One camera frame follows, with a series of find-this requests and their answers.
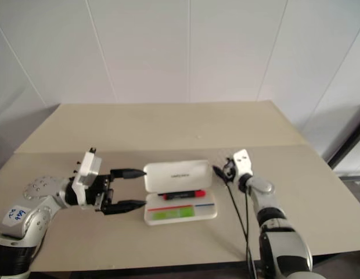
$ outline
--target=sticker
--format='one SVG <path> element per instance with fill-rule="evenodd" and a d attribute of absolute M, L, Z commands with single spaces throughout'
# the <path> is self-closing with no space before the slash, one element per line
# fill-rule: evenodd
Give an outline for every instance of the sticker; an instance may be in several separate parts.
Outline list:
<path fill-rule="evenodd" d="M 13 227 L 19 223 L 21 223 L 28 215 L 28 212 L 30 212 L 30 208 L 25 208 L 20 205 L 13 206 L 5 215 L 3 218 L 3 225 Z"/>

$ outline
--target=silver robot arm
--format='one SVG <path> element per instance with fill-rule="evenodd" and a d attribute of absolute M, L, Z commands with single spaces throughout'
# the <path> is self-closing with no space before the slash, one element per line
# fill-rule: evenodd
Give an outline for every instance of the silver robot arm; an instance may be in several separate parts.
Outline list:
<path fill-rule="evenodd" d="M 23 195 L 0 216 L 0 278 L 27 278 L 29 267 L 42 245 L 48 225 L 60 209 L 93 205 L 104 214 L 125 213 L 145 204 L 144 201 L 120 201 L 112 204 L 115 178 L 145 175 L 135 169 L 115 169 L 98 175 L 101 158 L 91 148 L 85 153 L 75 177 L 43 176 L 26 186 Z"/>
<path fill-rule="evenodd" d="M 235 153 L 228 165 L 229 178 L 233 176 L 238 188 L 253 201 L 260 226 L 260 256 L 265 278 L 324 279 L 311 272 L 313 262 L 308 245 L 279 206 L 274 185 L 253 175 L 247 151 Z"/>

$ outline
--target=beige table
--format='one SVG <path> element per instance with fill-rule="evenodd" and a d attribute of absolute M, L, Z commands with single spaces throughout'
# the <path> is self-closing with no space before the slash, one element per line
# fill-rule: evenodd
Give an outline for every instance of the beige table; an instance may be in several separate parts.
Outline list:
<path fill-rule="evenodd" d="M 103 158 L 102 173 L 164 160 L 208 159 L 222 165 L 226 156 L 247 148 L 254 171 L 275 183 L 287 216 L 314 255 L 360 250 L 360 204 L 270 102 L 63 105 L 0 171 L 0 209 L 38 176 L 70 176 L 91 145 Z M 114 185 L 116 200 L 146 195 L 141 178 Z M 207 221 L 148 227 L 143 209 L 113 216 L 62 210 L 31 268 L 124 269 L 245 260 L 242 230 L 227 189 L 217 178 L 213 189 L 218 216 Z M 234 190 L 234 196 L 243 214 L 242 195 Z M 252 210 L 250 219 L 258 259 Z"/>

